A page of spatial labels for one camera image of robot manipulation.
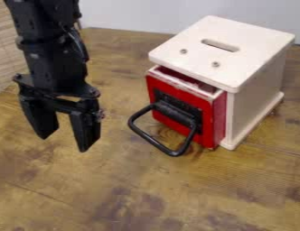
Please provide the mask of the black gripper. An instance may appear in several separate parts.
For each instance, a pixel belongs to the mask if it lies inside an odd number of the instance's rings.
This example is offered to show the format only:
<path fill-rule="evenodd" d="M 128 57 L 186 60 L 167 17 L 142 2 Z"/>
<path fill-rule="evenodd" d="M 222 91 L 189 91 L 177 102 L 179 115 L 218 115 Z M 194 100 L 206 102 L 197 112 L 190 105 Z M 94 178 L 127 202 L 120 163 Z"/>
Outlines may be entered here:
<path fill-rule="evenodd" d="M 56 112 L 92 113 L 102 120 L 99 90 L 87 83 L 88 52 L 79 32 L 68 28 L 55 36 L 19 35 L 30 73 L 18 75 L 19 102 L 36 135 L 44 140 L 59 128 Z"/>

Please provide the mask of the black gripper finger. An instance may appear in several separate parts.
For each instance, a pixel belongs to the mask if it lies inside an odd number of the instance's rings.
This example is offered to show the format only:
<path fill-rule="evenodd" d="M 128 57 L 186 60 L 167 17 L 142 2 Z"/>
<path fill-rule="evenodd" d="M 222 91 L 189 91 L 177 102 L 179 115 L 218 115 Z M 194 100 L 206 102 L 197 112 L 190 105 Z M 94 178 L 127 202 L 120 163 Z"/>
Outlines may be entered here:
<path fill-rule="evenodd" d="M 100 138 L 100 122 L 92 113 L 74 111 L 70 115 L 72 133 L 80 152 L 86 152 Z"/>

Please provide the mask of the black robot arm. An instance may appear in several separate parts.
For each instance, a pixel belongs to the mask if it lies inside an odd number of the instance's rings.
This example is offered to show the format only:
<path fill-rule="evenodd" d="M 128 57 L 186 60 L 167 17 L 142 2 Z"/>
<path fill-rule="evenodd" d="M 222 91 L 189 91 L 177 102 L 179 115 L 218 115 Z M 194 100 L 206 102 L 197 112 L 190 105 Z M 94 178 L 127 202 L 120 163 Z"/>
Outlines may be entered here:
<path fill-rule="evenodd" d="M 90 59 L 75 23 L 79 0 L 4 0 L 13 20 L 16 46 L 30 72 L 18 74 L 19 102 L 32 130 L 47 138 L 68 115 L 80 152 L 100 138 L 100 92 L 87 82 Z"/>

